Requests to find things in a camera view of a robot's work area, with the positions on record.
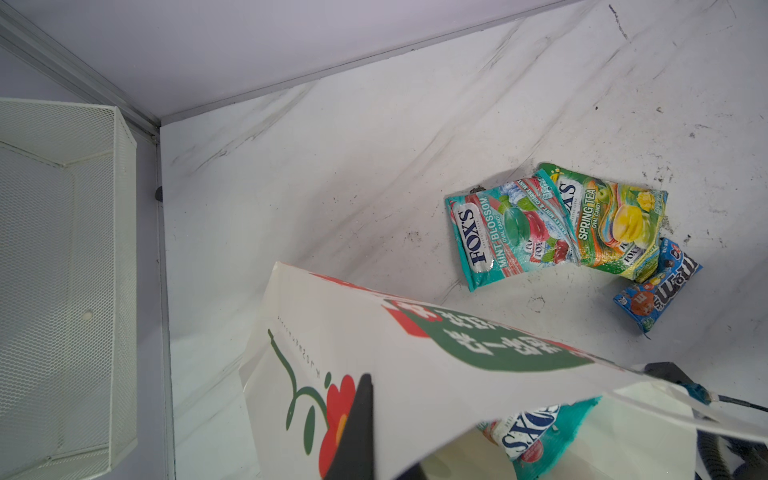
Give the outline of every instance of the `green stem print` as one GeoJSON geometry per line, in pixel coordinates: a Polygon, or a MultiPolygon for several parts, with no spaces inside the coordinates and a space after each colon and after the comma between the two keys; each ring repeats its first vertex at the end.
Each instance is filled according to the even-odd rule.
{"type": "MultiPolygon", "coordinates": [[[[267,329],[266,331],[270,336],[270,343],[272,344],[272,348],[275,350],[275,353],[277,354],[277,358],[280,360],[280,363],[283,364],[286,371],[288,372],[288,376],[290,377],[291,386],[293,387],[293,398],[290,401],[290,405],[288,406],[288,413],[286,415],[286,430],[290,427],[291,422],[293,421],[293,411],[296,408],[296,400],[302,396],[308,396],[311,399],[313,399],[315,402],[317,402],[317,406],[320,409],[320,415],[326,422],[326,428],[328,428],[328,412],[326,408],[326,403],[323,401],[323,397],[320,396],[320,394],[312,387],[305,386],[298,390],[296,390],[296,375],[293,373],[293,368],[291,368],[290,364],[288,363],[288,360],[283,355],[282,352],[280,352],[280,348],[277,347],[277,344],[275,343],[275,337],[272,335],[272,332],[267,329]]],[[[329,384],[330,378],[326,376],[326,387],[329,384]]],[[[312,444],[315,437],[315,406],[311,406],[310,410],[306,414],[306,420],[304,422],[304,452],[309,455],[312,452],[312,444]]]]}

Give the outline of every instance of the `bag handle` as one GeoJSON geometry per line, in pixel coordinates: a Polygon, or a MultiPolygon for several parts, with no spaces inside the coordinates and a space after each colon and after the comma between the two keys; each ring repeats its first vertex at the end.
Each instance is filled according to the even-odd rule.
{"type": "Polygon", "coordinates": [[[606,392],[605,396],[622,402],[625,405],[631,406],[635,409],[653,413],[676,425],[690,426],[694,427],[695,429],[704,430],[705,432],[737,437],[740,439],[750,440],[752,442],[768,442],[768,430],[752,425],[750,423],[746,423],[742,420],[735,419],[734,417],[726,415],[722,412],[718,412],[717,410],[692,399],[688,395],[684,395],[682,392],[671,388],[670,385],[668,385],[666,382],[654,381],[650,383],[655,389],[659,390],[659,392],[663,393],[664,395],[667,395],[677,400],[678,402],[682,402],[683,404],[716,421],[711,422],[705,419],[697,419],[694,417],[668,412],[664,409],[649,405],[646,402],[632,399],[618,392],[606,392]]]}

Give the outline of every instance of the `marble surface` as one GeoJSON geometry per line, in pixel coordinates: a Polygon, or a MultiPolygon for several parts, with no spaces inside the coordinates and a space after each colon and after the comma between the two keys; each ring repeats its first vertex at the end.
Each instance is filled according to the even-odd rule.
{"type": "Polygon", "coordinates": [[[177,478],[260,477],[237,365],[276,260],[622,364],[758,331],[767,22],[762,0],[587,0],[163,126],[177,478]],[[542,161],[669,191],[704,270],[650,339],[588,268],[469,293],[443,198],[542,161]]]}

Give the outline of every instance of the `basket wire mesh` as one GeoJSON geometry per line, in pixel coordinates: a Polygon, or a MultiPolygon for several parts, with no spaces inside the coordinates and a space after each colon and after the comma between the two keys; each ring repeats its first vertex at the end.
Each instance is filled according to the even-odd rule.
{"type": "Polygon", "coordinates": [[[136,142],[115,107],[0,99],[0,479],[136,445],[136,142]]]}

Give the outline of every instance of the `yellow candy illustration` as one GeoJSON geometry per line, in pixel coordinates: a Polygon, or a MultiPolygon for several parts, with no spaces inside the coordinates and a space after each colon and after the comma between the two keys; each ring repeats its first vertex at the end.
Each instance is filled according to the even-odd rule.
{"type": "Polygon", "coordinates": [[[650,212],[656,207],[656,197],[651,192],[642,192],[637,194],[637,202],[640,204],[640,208],[650,212]]]}
{"type": "Polygon", "coordinates": [[[616,212],[611,233],[622,243],[632,243],[645,231],[643,211],[632,205],[622,205],[616,212]]]}

